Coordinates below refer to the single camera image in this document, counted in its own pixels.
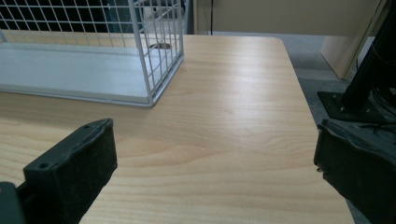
table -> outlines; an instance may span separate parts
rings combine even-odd
[[[81,223],[353,223],[313,164],[318,131],[283,43],[185,36],[152,108],[0,93],[0,179],[113,118],[119,168]]]
[[[348,78],[386,0],[215,0],[213,30],[326,35],[321,53],[334,73]],[[210,30],[211,0],[194,0],[194,32]]]

wood grain surface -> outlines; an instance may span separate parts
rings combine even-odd
[[[81,223],[353,223],[313,164],[318,131],[278,39],[185,36],[152,108],[0,93],[0,181],[19,185],[26,164],[102,118],[119,168]]]

wire rack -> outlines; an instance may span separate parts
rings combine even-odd
[[[182,22],[180,0],[1,0],[0,90],[152,106]]]

